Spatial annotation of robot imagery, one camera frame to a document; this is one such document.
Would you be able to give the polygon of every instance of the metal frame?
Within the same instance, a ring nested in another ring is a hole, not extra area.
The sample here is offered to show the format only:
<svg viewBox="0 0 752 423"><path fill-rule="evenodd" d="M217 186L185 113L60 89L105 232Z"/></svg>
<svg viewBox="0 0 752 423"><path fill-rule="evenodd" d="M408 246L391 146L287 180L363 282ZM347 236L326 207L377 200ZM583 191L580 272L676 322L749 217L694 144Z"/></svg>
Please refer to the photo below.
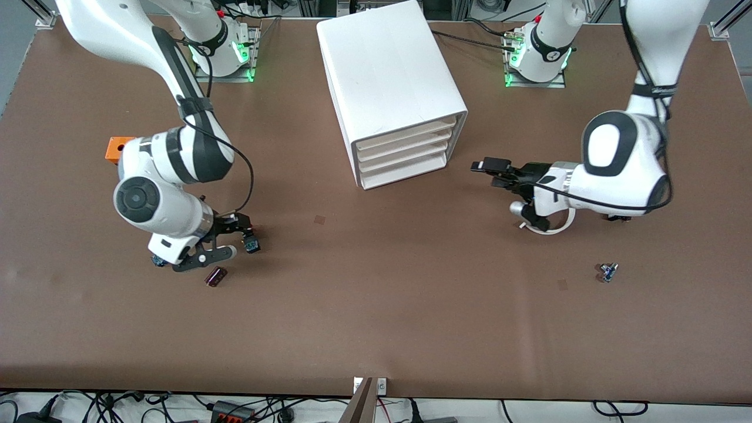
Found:
<svg viewBox="0 0 752 423"><path fill-rule="evenodd" d="M57 20L57 12L51 11L41 0L21 0L26 7L37 15L37 22L34 24L38 29L52 29Z"/></svg>
<svg viewBox="0 0 752 423"><path fill-rule="evenodd" d="M603 3L600 4L592 13L588 11L587 16L590 18L587 22L588 23L598 23L603 19L603 15L605 15L608 8L614 3L614 0L603 0Z"/></svg>
<svg viewBox="0 0 752 423"><path fill-rule="evenodd" d="M376 378L365 378L358 385L353 399L344 409L339 423L374 423L374 414L376 413L376 401L378 400L379 381Z"/></svg>
<svg viewBox="0 0 752 423"><path fill-rule="evenodd" d="M729 38L729 29L752 9L752 0L740 0L727 11L717 22L710 22L708 31L713 41L724 41Z"/></svg>

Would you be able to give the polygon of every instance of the small blue object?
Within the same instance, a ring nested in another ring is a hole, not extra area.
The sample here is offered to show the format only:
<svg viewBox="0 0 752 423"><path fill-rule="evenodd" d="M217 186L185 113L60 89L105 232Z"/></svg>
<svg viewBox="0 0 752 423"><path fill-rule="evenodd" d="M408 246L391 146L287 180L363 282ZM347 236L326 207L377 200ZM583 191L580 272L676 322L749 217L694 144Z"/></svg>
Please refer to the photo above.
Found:
<svg viewBox="0 0 752 423"><path fill-rule="evenodd" d="M164 267L167 265L167 260L161 258L160 256L153 254L151 256L151 262L154 263L154 266L157 267Z"/></svg>
<svg viewBox="0 0 752 423"><path fill-rule="evenodd" d="M259 245L259 239L256 238L255 235L250 235L243 239L243 245L245 247L245 251L248 254L253 254L261 249L261 246Z"/></svg>
<svg viewBox="0 0 752 423"><path fill-rule="evenodd" d="M601 272L603 272L601 280L605 283L609 283L614 278L614 275L616 275L616 270L618 268L619 265L617 263L603 263L600 266Z"/></svg>

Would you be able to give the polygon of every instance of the mounting plate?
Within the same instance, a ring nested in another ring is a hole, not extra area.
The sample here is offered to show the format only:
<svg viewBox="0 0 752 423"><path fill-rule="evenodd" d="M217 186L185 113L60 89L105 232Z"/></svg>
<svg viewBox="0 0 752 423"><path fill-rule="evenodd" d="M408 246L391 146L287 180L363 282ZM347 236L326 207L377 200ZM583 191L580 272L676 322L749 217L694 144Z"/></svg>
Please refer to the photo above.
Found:
<svg viewBox="0 0 752 423"><path fill-rule="evenodd" d="M363 382L363 378L353 378L353 395L358 391L358 387ZM377 380L377 391L376 394L379 397L384 397L387 395L387 378L378 378Z"/></svg>

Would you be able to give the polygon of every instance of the power adapter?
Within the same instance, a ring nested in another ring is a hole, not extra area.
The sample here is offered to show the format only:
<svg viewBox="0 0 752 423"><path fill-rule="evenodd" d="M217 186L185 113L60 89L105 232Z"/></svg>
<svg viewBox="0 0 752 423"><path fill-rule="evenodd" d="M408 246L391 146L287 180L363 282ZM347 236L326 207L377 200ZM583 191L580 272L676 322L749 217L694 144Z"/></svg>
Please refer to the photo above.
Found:
<svg viewBox="0 0 752 423"><path fill-rule="evenodd" d="M249 421L254 413L253 409L245 406L217 401L211 410L211 421L213 423L242 423Z"/></svg>

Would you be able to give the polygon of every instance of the metal bracket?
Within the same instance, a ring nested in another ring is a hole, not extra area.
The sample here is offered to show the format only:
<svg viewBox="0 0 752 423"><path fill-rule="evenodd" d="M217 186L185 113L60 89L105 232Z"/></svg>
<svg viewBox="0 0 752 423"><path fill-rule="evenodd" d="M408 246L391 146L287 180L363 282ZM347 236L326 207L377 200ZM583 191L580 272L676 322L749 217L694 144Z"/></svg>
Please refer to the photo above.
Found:
<svg viewBox="0 0 752 423"><path fill-rule="evenodd" d="M256 64L259 58L259 42L261 41L261 31L259 28L248 28L248 41L251 46L248 48L248 61L244 63L237 71L227 76L213 76L214 82L232 82L243 83L253 82L256 78ZM198 82L209 82L209 75L196 66L196 80Z"/></svg>
<svg viewBox="0 0 752 423"><path fill-rule="evenodd" d="M358 391L358 388L360 388L360 385L363 382L363 378L353 378L353 395ZM384 397L387 395L387 378L378 378L376 381L376 387L377 391L376 394L379 397Z"/></svg>
<svg viewBox="0 0 752 423"><path fill-rule="evenodd" d="M49 22L45 22L41 19L37 19L37 22L34 24L34 26L36 26L37 29L52 29L53 26L55 26L56 22L57 22L57 12L52 11L52 15L50 16Z"/></svg>
<svg viewBox="0 0 752 423"><path fill-rule="evenodd" d="M739 0L731 10L727 11L717 22L710 22L708 32L713 41L726 41L729 39L729 29L742 17L752 10L752 0Z"/></svg>
<svg viewBox="0 0 752 423"><path fill-rule="evenodd" d="M21 2L37 15L38 19L34 24L37 29L52 29L52 27L55 26L57 12L50 10L40 0L21 0Z"/></svg>
<svg viewBox="0 0 752 423"><path fill-rule="evenodd" d="M378 392L382 383L384 392L387 391L387 380L385 378L355 378L355 380L355 394L344 409L339 423L373 423Z"/></svg>
<svg viewBox="0 0 752 423"><path fill-rule="evenodd" d="M716 22L710 22L710 25L708 25L708 33L710 34L710 39L713 41L725 41L729 39L729 32L723 31L721 33L716 33L717 27Z"/></svg>

